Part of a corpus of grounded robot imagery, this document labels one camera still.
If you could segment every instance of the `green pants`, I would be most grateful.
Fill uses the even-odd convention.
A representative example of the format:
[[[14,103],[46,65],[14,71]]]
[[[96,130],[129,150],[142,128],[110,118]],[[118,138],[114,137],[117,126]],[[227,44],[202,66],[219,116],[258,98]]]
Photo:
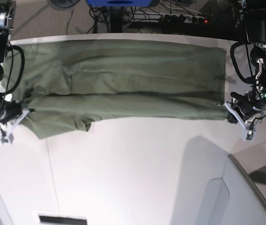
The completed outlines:
[[[223,49],[135,40],[21,47],[25,70],[13,98],[35,109],[22,123],[39,138],[88,131],[92,122],[104,119],[226,117],[225,109],[217,107],[218,101],[224,101]],[[11,54],[4,64],[5,74],[10,63]],[[10,87],[19,68],[20,56],[14,52]]]

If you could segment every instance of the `electrical wire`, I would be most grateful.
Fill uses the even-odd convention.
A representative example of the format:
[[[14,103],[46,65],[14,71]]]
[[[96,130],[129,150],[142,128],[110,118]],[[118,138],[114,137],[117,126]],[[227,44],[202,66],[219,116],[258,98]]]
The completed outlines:
[[[158,15],[162,16],[162,14],[161,14],[161,13],[159,13],[159,12],[157,12],[157,11],[153,10],[153,9],[152,9],[152,8],[150,8],[150,7],[141,7],[141,8],[147,8],[147,9],[149,9],[149,10],[153,11],[154,13],[157,13]]]
[[[143,12],[143,14],[145,15],[145,17],[147,17],[148,16],[148,20],[151,22],[151,17],[150,17],[150,15],[147,13],[147,12],[145,12],[145,11],[143,11],[142,9],[138,9],[139,11],[141,11],[141,12]]]
[[[108,11],[107,11],[107,8],[106,7],[101,7],[101,8],[98,8],[98,7],[93,7],[92,5],[90,5],[88,2],[87,2],[88,6],[89,6],[89,15],[90,17],[95,21],[95,23],[105,23],[106,24],[106,27],[107,27],[107,33],[110,33],[110,23],[108,21]],[[95,15],[95,13],[98,13],[100,12],[100,15],[103,16],[103,19],[102,20],[99,20],[99,16],[100,15]],[[89,33],[93,28],[97,27],[96,24],[93,25],[93,27],[91,27],[89,29],[89,31],[87,33]]]
[[[18,51],[20,56],[21,56],[21,67],[20,67],[19,76],[17,77],[17,80],[16,80],[14,86],[10,90],[7,91],[7,94],[11,94],[12,92],[14,92],[16,90],[16,88],[20,85],[21,80],[22,80],[22,75],[24,73],[24,68],[25,68],[25,54],[24,54],[24,51],[22,50],[22,48],[19,46],[16,46],[16,45],[12,45],[11,51],[13,51],[13,50]]]
[[[10,83],[10,78],[11,78],[11,74],[12,74],[12,68],[13,68],[13,62],[14,62],[14,53],[13,53],[13,49],[12,49],[12,45],[9,43],[9,50],[11,51],[11,66],[10,66],[10,71],[9,71],[9,76],[8,76],[8,79],[7,79],[7,84],[6,84],[6,88],[5,88],[5,92],[4,92],[4,95],[3,95],[3,100],[0,104],[0,110],[3,106],[3,103],[4,103],[4,99],[8,93],[8,87],[9,87],[9,83]]]
[[[249,63],[249,68],[250,68],[251,76],[254,76],[253,70],[251,69],[251,60],[250,60],[249,48],[247,47],[247,44],[245,45],[245,48],[246,48],[246,56],[247,56],[247,61]]]
[[[131,6],[131,11],[132,11],[132,18],[133,18],[133,21],[136,22],[136,21],[135,21],[135,17],[134,17],[134,16],[135,16],[135,13],[136,13],[136,7],[135,7],[135,9],[134,9],[134,11],[133,11],[133,7]]]
[[[175,6],[178,6],[178,7],[182,8],[182,9],[184,9],[187,13],[189,13],[190,15],[192,15],[194,17],[194,14],[192,14],[188,9],[184,8],[183,6],[180,6],[177,3],[173,2],[173,1],[170,1],[170,0],[167,0],[167,1],[172,3],[172,4],[174,4]]]
[[[236,42],[235,44],[233,44],[231,46],[231,49],[230,49],[230,55],[231,55],[231,59],[232,59],[232,63],[233,63],[233,66],[234,66],[234,69],[239,77],[240,80],[242,80],[244,83],[247,83],[247,84],[252,84],[252,82],[248,79],[248,78],[244,78],[238,68],[238,64],[237,64],[237,61],[235,59],[235,49],[237,49],[238,47],[244,45],[244,43],[241,43],[241,42]]]
[[[254,129],[254,126],[256,125],[256,124],[255,124],[255,121],[256,121],[256,120],[263,120],[264,118],[266,118],[266,115],[265,115],[265,116],[258,117],[258,118],[255,118],[255,119],[253,120],[253,122],[251,123],[250,129],[251,129],[251,130]]]
[[[71,7],[71,16],[69,17],[66,25],[66,35],[68,35],[68,27],[74,15],[74,7]]]

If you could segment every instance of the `power strip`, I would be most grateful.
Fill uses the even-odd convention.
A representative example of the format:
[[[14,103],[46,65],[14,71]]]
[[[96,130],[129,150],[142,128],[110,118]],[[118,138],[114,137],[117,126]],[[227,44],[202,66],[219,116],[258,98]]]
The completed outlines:
[[[202,17],[202,16],[191,16],[189,14],[172,14],[171,16],[176,16],[176,17],[180,17],[181,15],[183,15],[186,19],[183,21],[184,23],[209,23],[209,20],[207,17]],[[160,14],[156,14],[156,13],[140,13],[140,12],[136,12],[134,15],[134,20],[132,19],[132,16],[129,15],[125,15],[124,17],[124,21],[127,22],[152,22],[152,23],[158,23],[159,19],[161,18],[161,16],[165,17],[165,16],[170,16],[170,14],[167,13],[160,13]]]

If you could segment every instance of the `black cable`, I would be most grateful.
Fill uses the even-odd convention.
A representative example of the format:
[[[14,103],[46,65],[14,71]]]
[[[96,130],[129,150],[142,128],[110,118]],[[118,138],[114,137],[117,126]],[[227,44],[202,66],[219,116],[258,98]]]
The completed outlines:
[[[96,25],[93,25],[88,31],[87,34],[89,34],[89,32],[91,32],[91,30],[95,27]]]
[[[246,56],[247,56],[247,61],[249,63],[251,76],[254,76],[253,71],[251,69],[251,60],[250,60],[250,56],[249,56],[249,48],[247,47],[247,45],[245,45],[245,48],[246,48]]]
[[[22,48],[19,46],[16,46],[16,45],[12,45],[10,47],[11,47],[12,53],[13,53],[13,50],[16,50],[20,53],[20,55],[21,55],[21,68],[20,68],[19,76],[17,77],[17,80],[16,80],[14,86],[10,90],[8,90],[6,94],[11,94],[19,86],[19,84],[22,80],[22,75],[24,73],[24,68],[25,68],[25,54],[24,54],[24,51],[22,50]]]
[[[158,15],[162,16],[162,14],[161,14],[161,13],[159,13],[159,12],[157,12],[157,11],[153,10],[153,9],[152,9],[152,8],[150,8],[150,7],[141,7],[141,8],[147,8],[147,9],[149,9],[149,10],[153,11],[154,13],[157,13]]]
[[[74,15],[74,7],[71,7],[71,16],[69,17],[67,25],[66,25],[66,35],[68,35],[68,27],[69,27],[69,24],[72,20],[73,15]]]
[[[136,22],[136,21],[135,21],[136,6],[135,6],[134,11],[133,11],[133,7],[131,6],[131,11],[132,11],[132,18],[133,18],[133,21]]]
[[[11,65],[10,65],[10,71],[9,71],[9,76],[8,76],[8,79],[7,79],[5,92],[4,92],[4,95],[3,95],[3,100],[2,100],[2,102],[0,104],[0,110],[1,110],[1,108],[3,106],[4,101],[5,101],[5,97],[8,94],[8,87],[9,87],[9,83],[10,83],[10,78],[11,78],[12,68],[13,68],[13,62],[14,62],[13,48],[12,48],[12,45],[10,43],[9,43],[9,49],[8,50],[11,51]]]
[[[150,15],[149,15],[147,12],[143,11],[143,10],[140,9],[140,8],[139,8],[139,11],[143,12],[144,15],[147,15],[147,16],[148,16],[148,20],[151,22],[151,17],[150,17]]]
[[[174,4],[175,6],[178,6],[178,7],[182,8],[182,9],[184,9],[187,13],[189,13],[190,15],[192,15],[192,16],[194,17],[194,14],[192,14],[188,9],[184,8],[183,6],[180,6],[180,5],[178,5],[177,3],[172,2],[172,1],[170,1],[170,0],[167,0],[167,1],[169,1],[169,2],[172,3],[172,4]]]
[[[255,119],[253,120],[253,122],[251,123],[250,130],[253,130],[253,129],[254,129],[255,121],[256,121],[256,120],[263,120],[264,118],[266,118],[266,115],[265,115],[265,116],[261,116],[261,117],[259,117],[259,118],[255,118]]]
[[[104,7],[103,12],[106,13],[106,15],[103,14],[103,16],[104,16],[105,23],[106,23],[106,27],[107,27],[107,33],[110,33],[111,30],[110,30],[110,24],[109,24],[109,22],[108,22],[108,10],[107,10],[106,7]]]
[[[245,79],[241,72],[239,71],[239,68],[238,68],[238,64],[236,62],[236,59],[235,59],[235,49],[237,49],[238,47],[244,45],[244,43],[241,43],[241,42],[236,42],[235,44],[233,44],[231,46],[231,49],[230,49],[230,55],[231,55],[231,59],[232,59],[232,63],[233,63],[233,66],[235,68],[235,71],[238,75],[238,77],[240,78],[240,80],[242,80],[244,83],[247,83],[247,84],[252,84],[252,82],[248,81],[247,79]]]
[[[91,17],[94,21],[97,21],[97,22],[99,22],[99,23],[103,23],[103,22],[105,22],[105,19],[103,19],[103,20],[99,20],[99,19],[95,18],[95,17],[92,15],[92,13],[91,13],[91,12],[95,13],[95,12],[98,12],[98,11],[100,11],[100,12],[103,14],[102,10],[97,10],[97,9],[95,9],[95,8],[90,8],[90,9],[89,9],[89,15],[90,15],[90,17]]]
[[[107,26],[107,33],[110,33],[110,24],[108,22],[108,11],[107,11],[107,8],[106,7],[101,7],[101,8],[98,8],[98,7],[93,7],[92,5],[88,4],[89,6],[89,15],[90,17],[96,22],[96,23],[106,23],[106,26]],[[103,16],[103,20],[99,20],[98,17],[95,17],[95,13],[97,12],[100,12]]]

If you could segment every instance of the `blue device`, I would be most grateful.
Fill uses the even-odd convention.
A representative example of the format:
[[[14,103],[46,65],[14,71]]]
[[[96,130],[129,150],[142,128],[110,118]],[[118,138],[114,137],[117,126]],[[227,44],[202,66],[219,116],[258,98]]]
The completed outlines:
[[[155,7],[160,0],[88,0],[88,3],[94,7],[103,6],[137,6],[137,7]]]

